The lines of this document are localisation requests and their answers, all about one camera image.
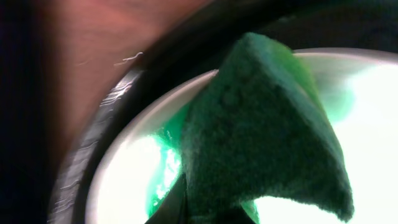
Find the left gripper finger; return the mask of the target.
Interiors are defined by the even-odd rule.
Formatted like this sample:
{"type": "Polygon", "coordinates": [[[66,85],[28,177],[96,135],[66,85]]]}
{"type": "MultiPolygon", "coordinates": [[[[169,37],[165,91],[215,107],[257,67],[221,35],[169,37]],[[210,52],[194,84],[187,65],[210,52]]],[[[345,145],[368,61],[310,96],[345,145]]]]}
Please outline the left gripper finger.
{"type": "Polygon", "coordinates": [[[185,174],[178,177],[159,209],[145,224],[187,224],[187,198],[185,174]]]}

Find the green scouring sponge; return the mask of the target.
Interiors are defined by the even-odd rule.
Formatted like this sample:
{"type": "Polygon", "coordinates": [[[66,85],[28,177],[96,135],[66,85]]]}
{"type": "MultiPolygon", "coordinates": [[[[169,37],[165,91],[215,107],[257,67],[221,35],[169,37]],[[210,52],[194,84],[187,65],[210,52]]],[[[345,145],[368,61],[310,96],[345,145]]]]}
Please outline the green scouring sponge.
{"type": "Polygon", "coordinates": [[[347,222],[353,194],[312,74],[264,35],[237,40],[191,101],[180,147],[195,222],[263,196],[316,205],[347,222]]]}

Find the white plate with green stain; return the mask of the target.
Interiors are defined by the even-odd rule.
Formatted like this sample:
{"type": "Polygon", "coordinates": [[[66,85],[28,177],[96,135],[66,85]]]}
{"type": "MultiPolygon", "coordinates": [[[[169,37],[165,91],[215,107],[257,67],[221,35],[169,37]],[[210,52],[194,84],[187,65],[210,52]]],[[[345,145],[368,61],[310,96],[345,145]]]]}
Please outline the white plate with green stain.
{"type": "MultiPolygon", "coordinates": [[[[397,61],[354,56],[357,69],[323,78],[341,54],[296,51],[315,76],[320,99],[343,148],[353,189],[353,223],[397,222],[397,61]]],[[[145,223],[182,175],[160,129],[213,77],[206,72],[153,102],[116,136],[90,185],[84,223],[145,223]]]]}

